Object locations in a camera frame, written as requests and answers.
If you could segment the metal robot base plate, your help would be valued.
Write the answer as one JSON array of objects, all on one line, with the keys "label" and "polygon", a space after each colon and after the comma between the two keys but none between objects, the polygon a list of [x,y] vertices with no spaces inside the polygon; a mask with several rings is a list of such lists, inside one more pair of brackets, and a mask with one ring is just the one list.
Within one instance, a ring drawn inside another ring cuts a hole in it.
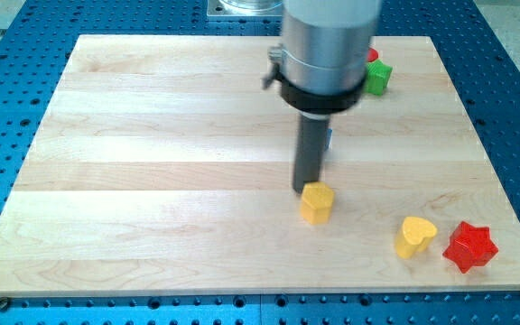
[{"label": "metal robot base plate", "polygon": [[282,0],[208,0],[208,17],[278,16]]}]

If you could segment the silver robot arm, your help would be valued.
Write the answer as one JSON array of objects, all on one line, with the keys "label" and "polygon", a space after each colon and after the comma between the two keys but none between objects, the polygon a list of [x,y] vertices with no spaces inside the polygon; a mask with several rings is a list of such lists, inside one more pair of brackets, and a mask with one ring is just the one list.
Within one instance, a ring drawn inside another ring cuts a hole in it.
[{"label": "silver robot arm", "polygon": [[263,88],[300,114],[324,120],[354,106],[367,76],[367,55],[381,0],[284,0],[281,39],[268,51]]}]

